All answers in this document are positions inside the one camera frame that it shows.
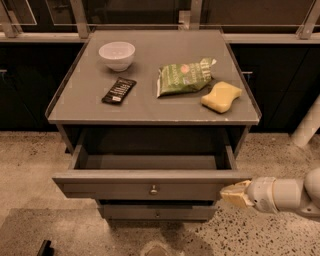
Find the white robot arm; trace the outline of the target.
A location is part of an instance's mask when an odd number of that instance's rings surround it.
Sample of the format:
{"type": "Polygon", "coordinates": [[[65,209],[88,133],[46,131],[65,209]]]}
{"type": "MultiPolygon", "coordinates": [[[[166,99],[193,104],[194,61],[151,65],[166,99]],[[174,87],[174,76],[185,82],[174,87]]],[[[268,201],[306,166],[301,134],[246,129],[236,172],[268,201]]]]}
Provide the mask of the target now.
{"type": "Polygon", "coordinates": [[[304,178],[257,177],[224,187],[222,199],[241,208],[263,213],[293,212],[305,218],[320,217],[320,168],[304,178]]]}

